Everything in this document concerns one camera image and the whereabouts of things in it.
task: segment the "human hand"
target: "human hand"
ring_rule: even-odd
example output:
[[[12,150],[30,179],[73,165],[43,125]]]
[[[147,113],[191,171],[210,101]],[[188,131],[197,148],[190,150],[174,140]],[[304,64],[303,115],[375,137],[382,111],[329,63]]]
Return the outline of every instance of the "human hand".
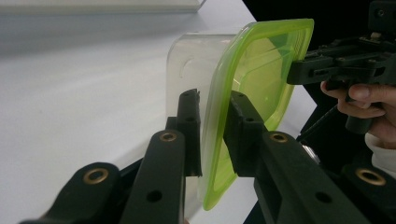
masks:
[[[327,91],[326,83],[322,82],[320,88],[338,99],[337,108],[341,113],[360,119],[373,118],[369,133],[383,142],[383,148],[396,148],[396,87],[355,84],[348,92],[346,89]],[[355,101],[346,102],[347,93]]]

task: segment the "green lid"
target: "green lid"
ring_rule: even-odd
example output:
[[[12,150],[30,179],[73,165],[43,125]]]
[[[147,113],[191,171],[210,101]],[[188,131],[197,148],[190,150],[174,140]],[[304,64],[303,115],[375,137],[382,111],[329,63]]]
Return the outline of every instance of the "green lid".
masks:
[[[213,208],[236,179],[223,142],[231,90],[244,93],[269,131],[282,120],[293,86],[290,65],[304,58],[312,35],[311,19],[261,21],[245,26],[224,51],[212,77],[202,135],[200,197]]]

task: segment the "plastic food container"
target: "plastic food container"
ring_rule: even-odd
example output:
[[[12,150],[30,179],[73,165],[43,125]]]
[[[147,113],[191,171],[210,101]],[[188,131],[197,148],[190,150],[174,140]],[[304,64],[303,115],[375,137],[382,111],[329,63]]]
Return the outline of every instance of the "plastic food container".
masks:
[[[190,33],[169,51],[166,114],[177,114],[178,96],[200,92],[201,162],[198,196],[213,208],[237,178],[222,140],[231,91],[244,93],[266,128],[275,130],[288,107],[293,86],[286,78],[293,61],[304,58],[311,19],[253,22],[235,32]]]

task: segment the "mounting hole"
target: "mounting hole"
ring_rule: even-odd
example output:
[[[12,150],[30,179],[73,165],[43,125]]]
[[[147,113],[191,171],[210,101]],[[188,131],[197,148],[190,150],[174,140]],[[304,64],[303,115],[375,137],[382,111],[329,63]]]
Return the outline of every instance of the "mounting hole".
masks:
[[[317,192],[315,194],[315,197],[323,203],[331,203],[332,202],[332,197],[330,197],[327,193],[324,192]]]
[[[99,184],[108,177],[108,170],[105,168],[94,168],[85,173],[84,183],[89,185]]]
[[[374,76],[375,76],[375,77],[381,76],[382,74],[385,73],[385,69],[386,69],[385,67],[377,68],[377,69],[375,70]]]
[[[382,175],[379,175],[378,173],[371,171],[369,169],[363,169],[363,168],[357,169],[356,175],[361,180],[372,185],[384,186],[387,183],[387,181]]]
[[[282,133],[273,133],[270,135],[271,139],[279,143],[285,143],[288,141],[288,137]]]
[[[172,142],[177,138],[177,135],[174,133],[163,133],[160,136],[160,139],[164,142]]]
[[[163,194],[159,190],[154,190],[147,195],[147,200],[151,203],[156,203],[163,198]]]
[[[379,9],[377,9],[376,11],[375,11],[375,16],[377,17],[377,18],[381,18],[381,17],[383,17],[385,15],[385,11],[383,10],[383,9],[381,9],[381,8],[379,8]]]

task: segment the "white table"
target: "white table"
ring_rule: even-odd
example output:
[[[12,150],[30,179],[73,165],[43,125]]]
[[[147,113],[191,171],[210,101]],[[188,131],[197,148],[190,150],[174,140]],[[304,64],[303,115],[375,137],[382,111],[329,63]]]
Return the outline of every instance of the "white table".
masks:
[[[142,158],[165,125],[172,43],[253,21],[240,0],[208,0],[197,13],[0,17],[0,223],[40,217],[89,163]],[[296,88],[279,130],[296,136],[312,108]],[[257,200],[249,178],[208,212],[195,196],[188,188],[191,224],[242,223]]]

